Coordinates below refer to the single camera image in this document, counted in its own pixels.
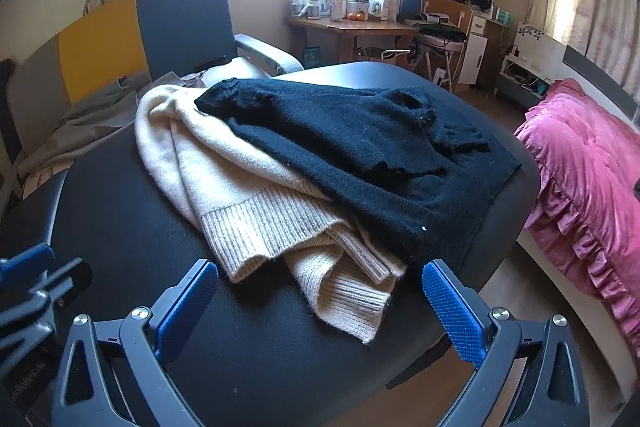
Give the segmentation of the black knit sweater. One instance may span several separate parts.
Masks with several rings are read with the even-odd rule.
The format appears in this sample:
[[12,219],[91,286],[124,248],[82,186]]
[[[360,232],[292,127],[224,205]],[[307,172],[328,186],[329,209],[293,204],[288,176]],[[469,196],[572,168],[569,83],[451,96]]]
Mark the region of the black knit sweater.
[[462,265],[520,162],[427,87],[231,79],[196,108],[304,176],[408,265]]

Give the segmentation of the folding chair with clothes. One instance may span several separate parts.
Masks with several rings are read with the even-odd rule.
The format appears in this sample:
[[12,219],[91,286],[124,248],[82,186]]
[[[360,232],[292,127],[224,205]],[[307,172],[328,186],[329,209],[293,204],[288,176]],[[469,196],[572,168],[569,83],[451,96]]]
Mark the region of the folding chair with clothes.
[[406,44],[382,51],[382,60],[399,64],[402,58],[416,72],[449,92],[456,89],[470,38],[473,10],[451,0],[399,0],[397,21],[416,33]]

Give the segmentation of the cream knit sweater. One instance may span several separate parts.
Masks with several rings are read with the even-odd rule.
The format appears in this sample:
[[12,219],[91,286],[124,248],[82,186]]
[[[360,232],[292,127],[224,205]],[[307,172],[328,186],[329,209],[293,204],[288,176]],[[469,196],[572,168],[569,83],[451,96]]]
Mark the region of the cream knit sweater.
[[134,134],[157,187],[231,282],[282,259],[320,320],[370,343],[405,263],[306,178],[200,112],[201,93],[163,84],[139,102]]

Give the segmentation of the pink ruffled bed cover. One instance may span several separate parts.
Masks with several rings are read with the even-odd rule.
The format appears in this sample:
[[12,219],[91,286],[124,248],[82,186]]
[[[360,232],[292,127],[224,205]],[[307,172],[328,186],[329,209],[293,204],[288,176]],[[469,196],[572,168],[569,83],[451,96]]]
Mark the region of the pink ruffled bed cover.
[[573,78],[552,84],[514,132],[540,187],[525,228],[552,265],[610,309],[639,351],[639,135]]

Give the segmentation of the grey garment on sofa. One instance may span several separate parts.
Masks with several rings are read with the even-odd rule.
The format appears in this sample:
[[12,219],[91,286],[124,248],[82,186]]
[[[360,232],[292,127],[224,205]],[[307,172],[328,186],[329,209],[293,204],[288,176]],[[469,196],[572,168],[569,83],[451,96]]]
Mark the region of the grey garment on sofa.
[[20,176],[75,160],[95,148],[111,134],[128,126],[136,115],[141,93],[149,87],[147,72],[120,77],[75,103],[58,127],[18,167]]

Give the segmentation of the white small cabinet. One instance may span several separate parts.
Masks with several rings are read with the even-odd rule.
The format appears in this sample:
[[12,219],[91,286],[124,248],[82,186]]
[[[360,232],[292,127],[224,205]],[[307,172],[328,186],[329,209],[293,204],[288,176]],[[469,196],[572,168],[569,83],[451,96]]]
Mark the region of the white small cabinet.
[[503,23],[477,13],[472,14],[458,77],[461,86],[494,90],[506,50],[507,36],[508,28]]

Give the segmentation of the grey yellow blue sofa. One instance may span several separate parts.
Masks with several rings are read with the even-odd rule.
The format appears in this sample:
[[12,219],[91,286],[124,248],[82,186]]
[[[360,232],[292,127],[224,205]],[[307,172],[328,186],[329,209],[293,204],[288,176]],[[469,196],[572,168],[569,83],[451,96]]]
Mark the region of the grey yellow blue sofa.
[[120,77],[147,72],[151,84],[240,64],[240,52],[278,75],[299,72],[292,55],[232,29],[228,0],[113,0],[70,24],[23,64],[1,63],[1,199],[21,195],[18,167],[77,102]]

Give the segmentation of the wooden desk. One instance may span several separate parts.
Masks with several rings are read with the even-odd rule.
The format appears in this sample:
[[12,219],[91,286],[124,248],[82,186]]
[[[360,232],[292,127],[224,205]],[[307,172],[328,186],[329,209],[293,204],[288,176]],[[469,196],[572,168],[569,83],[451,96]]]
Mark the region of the wooden desk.
[[307,31],[316,30],[337,38],[337,62],[340,64],[355,60],[355,51],[359,37],[388,37],[394,39],[394,46],[407,49],[412,39],[419,35],[416,28],[397,22],[357,22],[356,20],[331,20],[327,17],[318,20],[289,16],[285,19],[291,31],[291,44],[296,51],[302,52],[307,45]]

